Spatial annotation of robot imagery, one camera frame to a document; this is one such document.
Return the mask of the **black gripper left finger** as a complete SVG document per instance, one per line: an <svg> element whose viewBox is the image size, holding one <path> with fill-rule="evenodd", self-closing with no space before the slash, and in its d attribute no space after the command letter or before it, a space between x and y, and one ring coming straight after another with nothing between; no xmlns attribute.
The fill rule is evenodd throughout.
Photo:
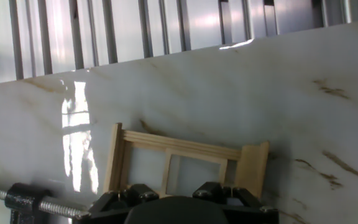
<svg viewBox="0 0 358 224"><path fill-rule="evenodd" d="M103 194L88 211L73 218L74 224L124 224L130 211L143 203L158 200L159 194L145 184Z"/></svg>

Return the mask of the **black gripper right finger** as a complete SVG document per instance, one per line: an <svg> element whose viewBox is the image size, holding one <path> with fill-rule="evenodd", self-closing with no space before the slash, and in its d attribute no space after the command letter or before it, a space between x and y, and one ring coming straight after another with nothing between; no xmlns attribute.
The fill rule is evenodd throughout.
<svg viewBox="0 0 358 224"><path fill-rule="evenodd" d="M278 210L262 205L247 189L205 182L193 192L193 198L212 202L228 223L278 224Z"/></svg>

